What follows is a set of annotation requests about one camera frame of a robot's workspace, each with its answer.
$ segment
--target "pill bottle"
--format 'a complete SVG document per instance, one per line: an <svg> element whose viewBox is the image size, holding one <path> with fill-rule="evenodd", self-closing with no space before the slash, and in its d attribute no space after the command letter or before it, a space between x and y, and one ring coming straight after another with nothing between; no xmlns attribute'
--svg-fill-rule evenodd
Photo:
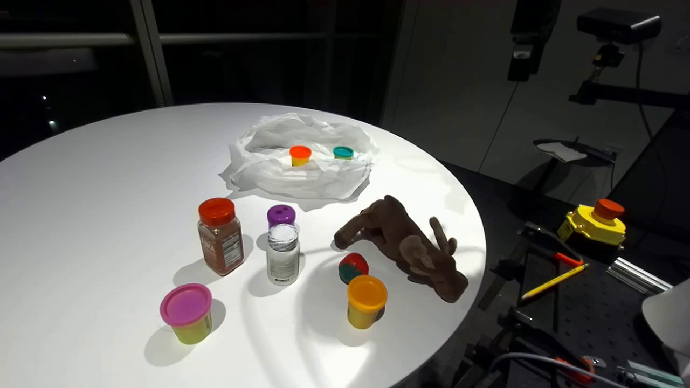
<svg viewBox="0 0 690 388"><path fill-rule="evenodd" d="M276 225L267 233L267 278L276 285L290 285L301 273L301 240L294 225Z"/></svg>

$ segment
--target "white plastic bag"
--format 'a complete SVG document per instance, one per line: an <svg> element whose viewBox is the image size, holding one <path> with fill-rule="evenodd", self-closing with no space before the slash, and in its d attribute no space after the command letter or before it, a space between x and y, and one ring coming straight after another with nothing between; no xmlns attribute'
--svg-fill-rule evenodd
<svg viewBox="0 0 690 388"><path fill-rule="evenodd" d="M314 148L306 166L294 168L290 146ZM355 157L335 160L335 146L355 148ZM231 166L221 174L229 190L261 190L288 199L347 200L368 184L375 145L345 120L317 120L310 114L261 118L255 129L231 145Z"/></svg>

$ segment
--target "table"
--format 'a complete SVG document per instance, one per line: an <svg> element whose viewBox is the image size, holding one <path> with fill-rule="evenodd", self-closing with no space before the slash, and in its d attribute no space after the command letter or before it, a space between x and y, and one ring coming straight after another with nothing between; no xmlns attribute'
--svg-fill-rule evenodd
<svg viewBox="0 0 690 388"><path fill-rule="evenodd" d="M3 385L390 385L421 366L468 314L486 273L486 230L464 185L432 155L359 124L379 155L357 200L299 211L304 267L291 286L265 277L265 211L258 195L233 199L246 264L214 277L197 236L197 208L226 197L218 176L229 145L261 116L306 113L204 103L135 113L65 131L0 163L0 370ZM409 204L432 237L429 216L457 237L470 280L459 301L413 285L371 244L389 292L371 330L345 319L345 285L332 233L385 195ZM177 342L158 314L183 282L214 294L214 332Z"/></svg>

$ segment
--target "toy deer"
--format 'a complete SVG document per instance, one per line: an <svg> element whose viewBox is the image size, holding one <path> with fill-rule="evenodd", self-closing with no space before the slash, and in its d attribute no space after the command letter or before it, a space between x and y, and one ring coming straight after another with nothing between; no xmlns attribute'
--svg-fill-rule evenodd
<svg viewBox="0 0 690 388"><path fill-rule="evenodd" d="M426 237L397 199L387 197L337 230L335 245L344 250L359 240L369 240L392 259L413 282L426 282L445 301L455 301L468 286L468 278L455 270L454 252L457 242L454 237L447 240L436 218L429 223L438 245Z"/></svg>

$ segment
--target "orange bottle cap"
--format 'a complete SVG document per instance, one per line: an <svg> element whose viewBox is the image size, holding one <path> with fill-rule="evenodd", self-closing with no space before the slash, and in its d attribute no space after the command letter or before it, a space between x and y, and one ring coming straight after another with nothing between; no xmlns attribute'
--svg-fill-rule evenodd
<svg viewBox="0 0 690 388"><path fill-rule="evenodd" d="M209 199L199 204L202 223L209 226L229 225L236 218L236 203L229 199Z"/></svg>
<svg viewBox="0 0 690 388"><path fill-rule="evenodd" d="M611 199L599 199L596 213L599 218L612 221L612 218L621 218L626 213L626 208Z"/></svg>
<svg viewBox="0 0 690 388"><path fill-rule="evenodd" d="M295 145L295 146L290 146L290 155L295 157L295 160L309 160L310 157L310 148L302 146L302 145Z"/></svg>

